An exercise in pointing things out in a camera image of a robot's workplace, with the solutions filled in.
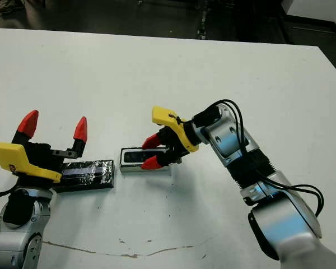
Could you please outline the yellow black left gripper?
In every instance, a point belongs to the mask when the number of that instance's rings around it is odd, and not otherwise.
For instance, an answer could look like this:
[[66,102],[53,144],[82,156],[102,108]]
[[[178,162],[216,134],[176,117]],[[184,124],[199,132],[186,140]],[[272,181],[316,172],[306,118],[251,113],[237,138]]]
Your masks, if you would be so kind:
[[0,167],[18,176],[59,183],[64,159],[75,159],[76,154],[82,156],[84,152],[87,142],[87,118],[82,117],[76,126],[73,146],[66,150],[55,150],[46,143],[28,142],[36,131],[38,117],[39,111],[32,110],[17,127],[13,143],[0,142]]

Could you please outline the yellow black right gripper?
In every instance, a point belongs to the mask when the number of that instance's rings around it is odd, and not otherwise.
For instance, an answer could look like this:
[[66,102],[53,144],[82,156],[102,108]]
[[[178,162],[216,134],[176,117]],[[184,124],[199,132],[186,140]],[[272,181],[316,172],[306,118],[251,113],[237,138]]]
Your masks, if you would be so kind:
[[191,121],[182,120],[173,110],[160,106],[152,109],[152,121],[162,128],[145,139],[143,149],[165,146],[166,151],[160,156],[153,156],[141,165],[143,170],[167,169],[169,164],[178,163],[181,158],[199,149]]

